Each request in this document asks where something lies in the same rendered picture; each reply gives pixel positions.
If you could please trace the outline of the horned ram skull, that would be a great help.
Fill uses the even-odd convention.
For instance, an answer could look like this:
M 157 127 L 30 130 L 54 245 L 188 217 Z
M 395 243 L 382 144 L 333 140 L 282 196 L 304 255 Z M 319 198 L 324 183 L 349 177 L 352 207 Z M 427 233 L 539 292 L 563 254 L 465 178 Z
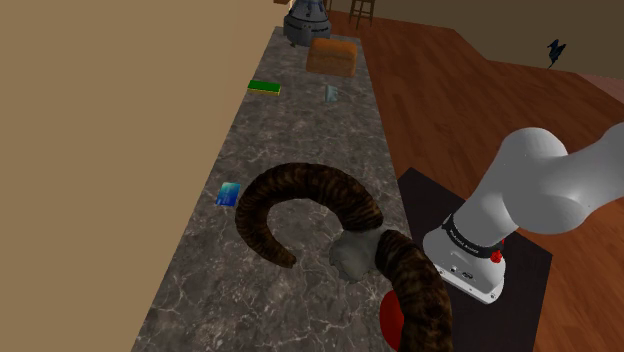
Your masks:
M 452 307 L 439 271 L 422 249 L 384 225 L 373 196 L 357 179 L 322 164 L 285 163 L 258 175 L 240 197 L 235 224 L 243 241 L 265 260 L 292 268 L 297 258 L 272 234 L 271 208 L 309 199 L 333 212 L 343 229 L 329 262 L 349 283 L 377 271 L 388 279 L 404 316 L 398 352 L 454 352 Z

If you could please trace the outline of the blue card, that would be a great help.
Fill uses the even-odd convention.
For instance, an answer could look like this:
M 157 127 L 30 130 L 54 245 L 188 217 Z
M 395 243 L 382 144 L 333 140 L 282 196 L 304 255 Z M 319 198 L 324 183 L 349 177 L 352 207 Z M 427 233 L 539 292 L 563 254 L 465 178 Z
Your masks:
M 215 204 L 229 207 L 235 206 L 240 189 L 241 185 L 239 183 L 224 182 L 219 189 Z

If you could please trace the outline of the green and yellow sponge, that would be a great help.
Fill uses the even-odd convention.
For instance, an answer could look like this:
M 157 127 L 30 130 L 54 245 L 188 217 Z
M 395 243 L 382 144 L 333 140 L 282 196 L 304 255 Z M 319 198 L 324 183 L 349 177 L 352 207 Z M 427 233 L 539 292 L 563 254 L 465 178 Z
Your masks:
M 247 91 L 251 93 L 279 96 L 281 92 L 281 85 L 275 82 L 251 80 L 248 84 Z

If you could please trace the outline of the brown bread loaf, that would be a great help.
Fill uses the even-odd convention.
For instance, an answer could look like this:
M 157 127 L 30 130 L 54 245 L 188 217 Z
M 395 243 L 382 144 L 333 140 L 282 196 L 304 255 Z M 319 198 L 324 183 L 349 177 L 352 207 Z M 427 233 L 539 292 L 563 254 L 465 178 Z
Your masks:
M 327 38 L 312 40 L 306 71 L 340 77 L 353 77 L 357 64 L 357 46 L 353 42 Z

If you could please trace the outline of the red round object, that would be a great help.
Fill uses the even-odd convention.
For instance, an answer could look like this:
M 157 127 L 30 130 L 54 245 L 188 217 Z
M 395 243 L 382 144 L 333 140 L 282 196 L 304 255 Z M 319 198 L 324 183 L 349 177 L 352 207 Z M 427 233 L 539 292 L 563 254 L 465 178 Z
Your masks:
M 398 351 L 404 316 L 394 290 L 387 292 L 381 301 L 379 324 L 385 341 L 393 350 Z

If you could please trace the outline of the wooden stool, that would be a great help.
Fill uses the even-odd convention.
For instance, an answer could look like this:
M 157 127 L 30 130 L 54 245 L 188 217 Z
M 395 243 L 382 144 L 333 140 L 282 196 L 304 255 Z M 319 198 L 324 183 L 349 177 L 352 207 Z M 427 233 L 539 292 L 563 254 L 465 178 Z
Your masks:
M 376 0 L 351 0 L 348 21 L 355 20 L 356 29 L 359 28 L 362 19 L 367 19 L 369 25 L 372 25 L 375 3 Z

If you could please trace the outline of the dark robot stand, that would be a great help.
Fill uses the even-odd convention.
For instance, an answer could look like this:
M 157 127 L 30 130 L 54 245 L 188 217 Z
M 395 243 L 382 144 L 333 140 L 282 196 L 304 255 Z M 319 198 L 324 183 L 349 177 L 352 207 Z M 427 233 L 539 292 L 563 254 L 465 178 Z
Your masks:
M 413 240 L 423 244 L 464 199 L 414 168 L 399 179 Z M 501 296 L 484 304 L 447 283 L 453 313 L 454 352 L 533 352 L 552 254 L 514 232 L 506 237 Z

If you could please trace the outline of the dark blue plant figure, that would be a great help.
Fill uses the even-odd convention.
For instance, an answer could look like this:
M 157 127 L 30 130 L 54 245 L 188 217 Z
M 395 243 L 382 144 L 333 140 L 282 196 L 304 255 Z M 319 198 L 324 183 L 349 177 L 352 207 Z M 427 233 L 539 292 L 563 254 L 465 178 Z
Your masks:
M 559 44 L 559 40 L 555 39 L 551 44 L 548 45 L 548 48 L 550 49 L 549 58 L 551 60 L 551 64 L 548 66 L 548 68 L 551 68 L 553 64 L 558 60 L 562 52 L 565 50 L 566 44 Z

